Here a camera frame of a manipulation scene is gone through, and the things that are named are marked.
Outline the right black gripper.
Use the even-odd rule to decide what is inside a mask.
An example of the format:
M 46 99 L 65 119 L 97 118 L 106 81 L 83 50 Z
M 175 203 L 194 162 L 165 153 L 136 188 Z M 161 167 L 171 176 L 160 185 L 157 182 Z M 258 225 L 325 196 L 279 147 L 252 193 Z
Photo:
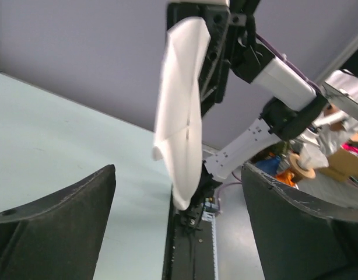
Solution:
M 274 58 L 272 51 L 257 43 L 254 12 L 258 4 L 258 1 L 229 4 L 177 1 L 167 5 L 167 28 L 187 17 L 199 17 L 210 34 L 198 80 L 203 116 L 223 101 L 230 71 L 251 83 Z

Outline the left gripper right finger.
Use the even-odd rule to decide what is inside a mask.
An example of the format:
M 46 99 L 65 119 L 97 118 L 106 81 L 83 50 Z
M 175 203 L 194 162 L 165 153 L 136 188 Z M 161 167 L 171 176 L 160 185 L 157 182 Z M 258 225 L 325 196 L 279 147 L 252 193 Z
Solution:
M 358 210 L 306 194 L 249 163 L 241 177 L 265 279 L 358 279 Z

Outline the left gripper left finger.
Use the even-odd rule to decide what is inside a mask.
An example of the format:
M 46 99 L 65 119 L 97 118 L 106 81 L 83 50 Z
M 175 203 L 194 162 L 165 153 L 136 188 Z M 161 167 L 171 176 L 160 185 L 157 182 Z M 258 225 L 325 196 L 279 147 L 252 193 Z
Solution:
M 0 279 L 93 279 L 116 187 L 106 165 L 0 213 Z

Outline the white paper coffee filter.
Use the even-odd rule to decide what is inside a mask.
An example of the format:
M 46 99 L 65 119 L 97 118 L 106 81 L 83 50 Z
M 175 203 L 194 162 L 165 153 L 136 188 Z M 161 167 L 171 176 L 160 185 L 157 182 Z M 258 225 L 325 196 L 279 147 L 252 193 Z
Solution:
M 186 210 L 202 170 L 199 76 L 210 42 L 201 17 L 188 17 L 167 31 L 153 141 L 154 160 L 164 160 L 173 203 Z

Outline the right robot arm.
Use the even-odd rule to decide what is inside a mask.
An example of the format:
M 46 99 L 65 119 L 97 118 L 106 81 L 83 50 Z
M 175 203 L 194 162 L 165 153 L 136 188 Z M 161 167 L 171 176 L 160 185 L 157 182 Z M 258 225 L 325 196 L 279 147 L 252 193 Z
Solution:
M 156 136 L 180 208 L 213 191 L 267 146 L 301 134 L 326 103 L 315 84 L 257 33 L 257 1 L 173 1 L 167 6 Z M 202 157 L 202 119 L 222 102 L 229 72 L 272 93 L 258 118 L 220 155 Z

